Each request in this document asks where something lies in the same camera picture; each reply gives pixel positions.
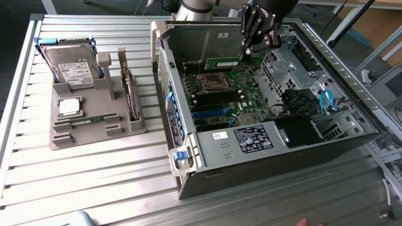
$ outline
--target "cpu socket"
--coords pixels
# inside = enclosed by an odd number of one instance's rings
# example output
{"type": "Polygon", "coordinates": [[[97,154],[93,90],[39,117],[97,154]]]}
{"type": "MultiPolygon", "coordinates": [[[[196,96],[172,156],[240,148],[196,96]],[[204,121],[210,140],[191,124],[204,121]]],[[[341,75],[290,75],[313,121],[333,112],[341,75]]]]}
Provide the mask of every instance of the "cpu socket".
{"type": "Polygon", "coordinates": [[[202,83],[202,92],[211,93],[230,89],[223,73],[200,74],[196,76],[196,79],[202,83]]]}

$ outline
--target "white cable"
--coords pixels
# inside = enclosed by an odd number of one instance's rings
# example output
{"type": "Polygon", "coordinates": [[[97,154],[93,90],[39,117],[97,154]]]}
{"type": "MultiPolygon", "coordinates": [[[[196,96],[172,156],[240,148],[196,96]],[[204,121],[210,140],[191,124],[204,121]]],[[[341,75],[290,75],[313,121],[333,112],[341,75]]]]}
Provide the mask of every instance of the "white cable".
{"type": "Polygon", "coordinates": [[[147,7],[150,7],[150,5],[152,5],[155,0],[148,0],[148,3],[147,3],[147,7]]]}
{"type": "Polygon", "coordinates": [[[387,191],[387,202],[389,202],[389,206],[391,205],[391,196],[390,196],[390,189],[389,189],[389,184],[387,181],[385,179],[382,179],[383,185],[385,185],[385,190],[387,191]]]}
{"type": "Polygon", "coordinates": [[[140,5],[143,4],[143,1],[144,1],[144,0],[140,0],[140,2],[139,2],[139,4],[138,4],[136,12],[134,13],[134,15],[138,15],[138,9],[139,9],[140,5]]]}

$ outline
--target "aluminum table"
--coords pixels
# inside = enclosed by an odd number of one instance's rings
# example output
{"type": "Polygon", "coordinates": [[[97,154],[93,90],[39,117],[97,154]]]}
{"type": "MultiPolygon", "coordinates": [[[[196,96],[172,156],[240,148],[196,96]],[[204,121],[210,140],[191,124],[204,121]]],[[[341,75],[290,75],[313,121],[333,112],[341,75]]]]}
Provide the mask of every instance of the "aluminum table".
{"type": "MultiPolygon", "coordinates": [[[[231,21],[236,18],[220,17],[231,21]]],[[[84,210],[96,225],[401,225],[378,217],[386,207],[375,160],[355,149],[333,162],[179,201],[170,172],[155,81],[150,23],[166,16],[33,15],[0,125],[0,225],[52,225],[84,210]],[[126,47],[148,133],[51,151],[52,73],[33,37],[95,37],[112,57],[126,47]]],[[[402,203],[391,193],[397,219],[402,203]]]]}

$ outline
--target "hard drive label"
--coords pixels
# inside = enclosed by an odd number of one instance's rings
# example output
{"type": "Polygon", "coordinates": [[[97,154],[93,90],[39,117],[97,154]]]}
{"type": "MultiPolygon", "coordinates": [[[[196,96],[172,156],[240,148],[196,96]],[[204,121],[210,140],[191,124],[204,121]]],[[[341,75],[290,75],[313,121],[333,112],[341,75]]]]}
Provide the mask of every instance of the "hard drive label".
{"type": "Polygon", "coordinates": [[[92,83],[92,75],[87,62],[59,64],[61,75],[69,86],[92,83]]]}
{"type": "Polygon", "coordinates": [[[243,153],[258,152],[274,147],[262,125],[235,129],[234,134],[236,135],[243,153]]]}

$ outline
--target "blue pcie slot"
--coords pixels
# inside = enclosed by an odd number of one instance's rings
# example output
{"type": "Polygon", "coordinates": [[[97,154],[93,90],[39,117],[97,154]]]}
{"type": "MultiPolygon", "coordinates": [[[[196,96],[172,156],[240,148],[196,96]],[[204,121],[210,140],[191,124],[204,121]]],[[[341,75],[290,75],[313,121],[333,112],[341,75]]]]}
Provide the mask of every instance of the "blue pcie slot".
{"type": "Polygon", "coordinates": [[[214,110],[214,111],[208,111],[208,112],[194,112],[192,113],[192,117],[195,119],[198,118],[204,118],[204,117],[212,117],[212,116],[218,116],[218,115],[226,115],[228,108],[220,109],[220,110],[214,110]]]}

